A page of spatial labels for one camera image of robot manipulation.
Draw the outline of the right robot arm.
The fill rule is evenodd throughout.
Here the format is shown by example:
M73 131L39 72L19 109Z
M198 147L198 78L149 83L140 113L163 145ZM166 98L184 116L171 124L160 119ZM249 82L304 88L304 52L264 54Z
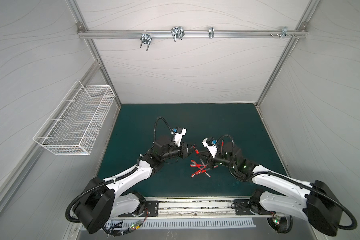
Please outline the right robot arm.
M296 217L330 237L335 237L338 230L352 231L357 228L356 217L340 203L324 182L300 181L271 171L246 160L241 149L232 143L222 148L217 144L205 143L204 147L206 150L196 153L207 169L224 166L236 180L252 182L274 191L255 191L244 205L253 214L267 211Z

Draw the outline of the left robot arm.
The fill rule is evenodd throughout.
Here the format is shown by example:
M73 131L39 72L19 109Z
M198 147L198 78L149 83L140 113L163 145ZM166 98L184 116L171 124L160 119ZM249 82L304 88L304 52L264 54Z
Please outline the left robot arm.
M186 159L196 150L196 145L176 144L161 138L129 169L103 180L98 177L91 179L83 192L69 203L65 218L71 223L81 223L89 234L94 234L103 229L110 218L142 214L146 199L138 192L124 193L156 174L166 160Z

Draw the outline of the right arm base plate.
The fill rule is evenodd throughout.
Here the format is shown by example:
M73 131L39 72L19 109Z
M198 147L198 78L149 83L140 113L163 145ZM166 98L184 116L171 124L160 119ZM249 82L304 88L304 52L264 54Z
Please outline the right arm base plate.
M269 215L273 216L275 212L266 211L259 202L250 199L236 199L231 204L230 208L235 211L238 216L249 215Z

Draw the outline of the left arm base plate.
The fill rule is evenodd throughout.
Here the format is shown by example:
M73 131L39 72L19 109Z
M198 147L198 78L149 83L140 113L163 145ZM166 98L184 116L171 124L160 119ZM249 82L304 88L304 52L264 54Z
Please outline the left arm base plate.
M157 217L159 210L159 201L145 201L140 203L131 213L119 215L119 217Z

